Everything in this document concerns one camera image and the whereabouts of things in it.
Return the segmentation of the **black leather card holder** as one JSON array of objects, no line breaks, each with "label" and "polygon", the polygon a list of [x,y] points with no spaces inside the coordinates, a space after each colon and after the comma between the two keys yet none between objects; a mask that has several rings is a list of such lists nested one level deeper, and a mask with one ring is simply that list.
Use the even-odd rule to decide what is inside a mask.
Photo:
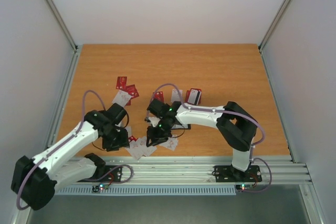
[{"label": "black leather card holder", "polygon": [[172,126],[173,130],[190,130],[191,125],[190,124],[174,124]]}]

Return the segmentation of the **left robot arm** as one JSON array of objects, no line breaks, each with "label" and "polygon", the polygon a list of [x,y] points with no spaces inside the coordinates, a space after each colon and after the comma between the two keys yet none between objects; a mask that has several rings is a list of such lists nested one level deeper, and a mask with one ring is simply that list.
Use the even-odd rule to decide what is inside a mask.
[{"label": "left robot arm", "polygon": [[15,164],[11,190],[16,193],[16,207],[40,210],[56,192],[76,182],[100,182],[106,177],[120,182],[116,173],[122,169],[107,169],[105,161],[89,153],[76,163],[68,161],[83,147],[102,139],[102,149],[110,152],[129,147],[128,132],[121,127],[129,115],[124,107],[114,103],[107,110],[93,110],[64,138],[32,158],[22,156]]}]

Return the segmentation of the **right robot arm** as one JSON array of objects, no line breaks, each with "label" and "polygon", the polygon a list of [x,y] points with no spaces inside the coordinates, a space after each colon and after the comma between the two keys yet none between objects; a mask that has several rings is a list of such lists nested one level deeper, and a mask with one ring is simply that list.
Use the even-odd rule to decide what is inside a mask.
[{"label": "right robot arm", "polygon": [[153,99],[147,111],[155,119],[146,131],[146,146],[157,146],[172,137],[175,125],[200,125],[217,129],[227,144],[233,149],[233,159],[225,172],[217,171],[218,176],[226,176],[235,182],[246,182],[250,178],[250,149],[257,132],[256,121],[237,103],[228,102],[225,106],[206,107],[173,102],[171,105]]}]

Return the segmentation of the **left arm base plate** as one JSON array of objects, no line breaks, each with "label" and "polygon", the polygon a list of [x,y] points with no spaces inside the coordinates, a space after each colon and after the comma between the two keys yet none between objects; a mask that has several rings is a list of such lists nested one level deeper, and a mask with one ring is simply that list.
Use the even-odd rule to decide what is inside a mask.
[{"label": "left arm base plate", "polygon": [[94,175],[87,179],[79,180],[79,182],[99,182],[106,183],[113,179],[113,182],[120,182],[122,175],[122,167],[116,165],[106,165],[99,169]]}]

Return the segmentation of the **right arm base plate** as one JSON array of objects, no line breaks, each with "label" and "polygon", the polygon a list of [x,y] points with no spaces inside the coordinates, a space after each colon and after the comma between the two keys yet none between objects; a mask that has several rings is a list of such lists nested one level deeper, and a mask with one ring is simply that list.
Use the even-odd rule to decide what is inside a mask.
[{"label": "right arm base plate", "polygon": [[214,166],[212,175],[217,183],[262,182],[260,168],[257,165],[250,165],[245,172],[233,168],[232,165],[217,165]]}]

